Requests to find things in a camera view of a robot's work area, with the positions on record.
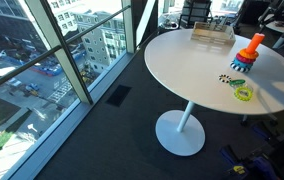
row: orange toy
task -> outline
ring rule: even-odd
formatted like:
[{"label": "orange toy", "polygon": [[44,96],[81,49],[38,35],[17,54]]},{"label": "orange toy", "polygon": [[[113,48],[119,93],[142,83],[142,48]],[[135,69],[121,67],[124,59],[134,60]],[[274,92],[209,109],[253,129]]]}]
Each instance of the orange toy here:
[{"label": "orange toy", "polygon": [[249,46],[245,49],[245,52],[248,54],[254,54],[256,48],[262,42],[263,39],[264,39],[264,34],[255,33]]}]

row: desk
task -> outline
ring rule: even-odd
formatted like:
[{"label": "desk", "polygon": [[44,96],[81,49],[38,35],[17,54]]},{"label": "desk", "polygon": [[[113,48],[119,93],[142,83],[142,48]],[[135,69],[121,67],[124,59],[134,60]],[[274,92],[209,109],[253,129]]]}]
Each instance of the desk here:
[{"label": "desk", "polygon": [[[192,29],[171,31],[153,39],[145,49],[145,63],[151,74],[167,89],[189,101],[185,111],[171,110],[156,123],[156,135],[168,151],[189,156],[205,142],[200,122],[191,115],[194,104],[213,110],[262,115],[284,110],[284,58],[259,45],[257,61],[248,73],[230,68],[236,53],[249,39],[236,36],[233,47],[191,40]],[[253,89],[250,101],[240,101],[233,89],[219,81],[226,74],[245,79]]]},{"label": "desk", "polygon": [[[269,14],[265,20],[268,20],[269,18],[271,18],[273,16],[273,14]],[[272,29],[274,31],[280,32],[280,33],[284,33],[284,27],[279,27],[279,26],[275,26],[275,21],[270,22],[269,24],[266,25],[267,28]],[[279,39],[276,41],[276,43],[273,45],[273,48],[279,48],[284,42],[284,35],[282,37],[279,37]]]}]

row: car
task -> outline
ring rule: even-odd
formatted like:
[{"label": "car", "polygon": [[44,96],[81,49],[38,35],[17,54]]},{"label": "car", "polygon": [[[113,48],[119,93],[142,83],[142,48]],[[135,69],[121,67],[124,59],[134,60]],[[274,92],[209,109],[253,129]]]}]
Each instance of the car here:
[{"label": "car", "polygon": [[2,50],[1,52],[0,52],[0,57],[5,57],[6,56],[6,52],[5,52],[5,50]]},{"label": "car", "polygon": [[38,91],[40,88],[35,83],[30,83],[29,85],[25,86],[25,89],[28,91],[35,90]]},{"label": "car", "polygon": [[17,80],[16,78],[11,78],[10,80],[8,80],[8,81],[6,82],[6,84],[11,85],[11,86],[14,86],[14,87],[18,87],[19,85],[22,84],[22,82],[19,81],[19,80]]}]

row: office building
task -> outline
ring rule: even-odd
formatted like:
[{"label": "office building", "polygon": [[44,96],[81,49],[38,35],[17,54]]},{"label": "office building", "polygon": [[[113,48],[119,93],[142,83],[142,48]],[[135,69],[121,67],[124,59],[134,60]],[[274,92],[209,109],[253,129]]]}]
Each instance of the office building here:
[{"label": "office building", "polygon": [[[91,10],[72,14],[80,32],[111,15],[108,12],[92,12]],[[82,42],[91,67],[95,72],[102,73],[126,49],[123,18],[113,18],[105,22],[102,26],[82,36]]]},{"label": "office building", "polygon": [[[69,11],[83,6],[80,0],[48,1],[62,34],[76,31],[74,18]],[[24,0],[0,0],[0,51],[16,49],[22,45],[27,50],[45,52],[50,49],[36,20]]]}]

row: sidewalk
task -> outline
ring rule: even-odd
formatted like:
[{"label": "sidewalk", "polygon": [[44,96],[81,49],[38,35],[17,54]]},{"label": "sidewalk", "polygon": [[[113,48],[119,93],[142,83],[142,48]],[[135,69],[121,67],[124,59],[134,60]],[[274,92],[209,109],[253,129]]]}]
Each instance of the sidewalk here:
[{"label": "sidewalk", "polygon": [[[0,179],[23,157],[27,150],[41,137],[42,133],[44,133],[62,113],[56,110],[55,104],[49,104],[45,108],[40,108],[39,104],[34,104],[29,118],[11,136],[2,150],[0,150]],[[27,108],[21,108],[21,110],[16,113],[16,116],[14,115],[15,119],[28,111]],[[13,117],[11,119],[1,125],[1,131],[5,130],[5,128],[14,122]]]},{"label": "sidewalk", "polygon": [[27,108],[21,108],[17,113],[15,113],[9,120],[3,123],[0,126],[0,134],[6,130],[6,128],[10,127],[16,120],[18,120],[21,116],[27,113],[29,110]]}]

